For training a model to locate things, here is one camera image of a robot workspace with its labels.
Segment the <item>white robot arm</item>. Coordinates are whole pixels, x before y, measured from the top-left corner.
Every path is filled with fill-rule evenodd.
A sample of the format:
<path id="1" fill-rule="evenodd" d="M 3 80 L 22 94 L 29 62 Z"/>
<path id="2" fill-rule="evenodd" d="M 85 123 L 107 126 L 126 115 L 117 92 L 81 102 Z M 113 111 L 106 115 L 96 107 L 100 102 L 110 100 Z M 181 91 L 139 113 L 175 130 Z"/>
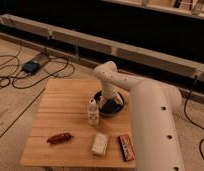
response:
<path id="1" fill-rule="evenodd" d="M 94 69 L 103 83 L 130 93 L 135 171 L 185 171 L 173 113 L 181 107 L 177 87 L 153 79 L 122 74 L 109 61 Z"/>

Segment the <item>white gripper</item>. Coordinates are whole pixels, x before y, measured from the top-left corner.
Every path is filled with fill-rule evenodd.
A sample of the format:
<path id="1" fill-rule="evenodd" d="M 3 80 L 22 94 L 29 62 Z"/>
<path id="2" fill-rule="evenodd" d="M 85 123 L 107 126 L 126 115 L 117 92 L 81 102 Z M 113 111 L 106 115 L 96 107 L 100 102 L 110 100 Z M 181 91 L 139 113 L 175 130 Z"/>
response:
<path id="1" fill-rule="evenodd" d="M 102 96 L 99 101 L 99 109 L 102 108 L 107 103 L 107 99 L 114 99 L 116 98 L 117 104 L 123 105 L 123 99 L 118 94 L 116 87 L 113 84 L 105 83 L 102 85 Z"/>

